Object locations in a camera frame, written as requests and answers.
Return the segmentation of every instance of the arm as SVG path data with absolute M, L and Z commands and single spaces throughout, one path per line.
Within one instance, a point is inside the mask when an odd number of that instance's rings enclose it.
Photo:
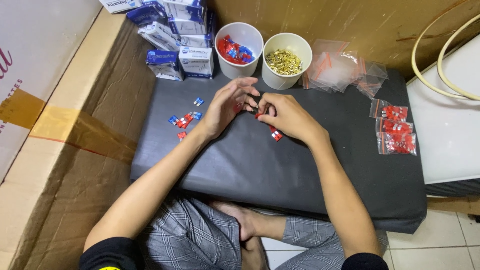
M 256 82 L 255 78 L 235 79 L 218 90 L 197 126 L 170 153 L 127 188 L 93 227 L 86 239 L 84 251 L 112 237 L 134 239 L 148 224 L 200 150 L 211 139 L 218 137 L 240 110 L 252 111 L 251 106 L 257 106 L 247 96 L 247 93 L 260 95 L 251 86 Z
M 372 220 L 330 143 L 328 132 L 292 96 L 265 93 L 259 103 L 258 120 L 302 140 L 310 148 L 320 175 L 328 216 L 345 258 L 368 252 L 380 255 Z

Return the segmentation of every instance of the blue blade fuse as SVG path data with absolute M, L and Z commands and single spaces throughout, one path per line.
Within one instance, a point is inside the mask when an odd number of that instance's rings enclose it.
M 170 119 L 168 120 L 170 123 L 176 125 L 177 122 L 179 121 L 179 119 L 174 115 L 172 117 L 170 117 Z
M 198 107 L 204 103 L 204 100 L 201 98 L 197 98 L 193 103 Z
M 197 119 L 197 120 L 200 120 L 201 116 L 202 116 L 202 113 L 201 112 L 196 112 L 196 111 L 194 111 L 193 115 L 192 115 L 192 117 Z

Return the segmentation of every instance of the plaid pants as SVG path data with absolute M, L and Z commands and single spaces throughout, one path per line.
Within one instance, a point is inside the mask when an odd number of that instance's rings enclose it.
M 377 236 L 384 252 L 386 233 Z M 137 241 L 147 270 L 241 270 L 237 221 L 193 198 L 167 198 Z M 309 249 L 277 270 L 341 269 L 345 260 L 329 222 L 287 217 L 282 242 Z

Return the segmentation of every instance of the brown wooden panel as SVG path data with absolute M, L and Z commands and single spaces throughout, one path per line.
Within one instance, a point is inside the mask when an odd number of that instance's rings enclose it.
M 220 24 L 245 22 L 255 26 L 267 41 L 271 36 L 291 32 L 310 44 L 317 38 L 351 42 L 347 50 L 386 64 L 413 76 L 410 66 L 412 40 L 442 10 L 459 0 L 210 0 Z M 480 1 L 469 0 L 449 11 L 427 32 L 449 33 L 480 13 Z M 480 31 L 480 23 L 460 34 L 454 47 Z M 417 61 L 422 70 L 438 57 L 448 35 L 423 39 Z

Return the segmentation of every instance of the stack of boxes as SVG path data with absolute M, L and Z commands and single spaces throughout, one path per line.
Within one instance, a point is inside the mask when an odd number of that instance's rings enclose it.
M 205 0 L 100 1 L 111 13 L 135 8 L 127 17 L 157 48 L 147 52 L 146 63 L 158 78 L 213 78 L 216 16 Z

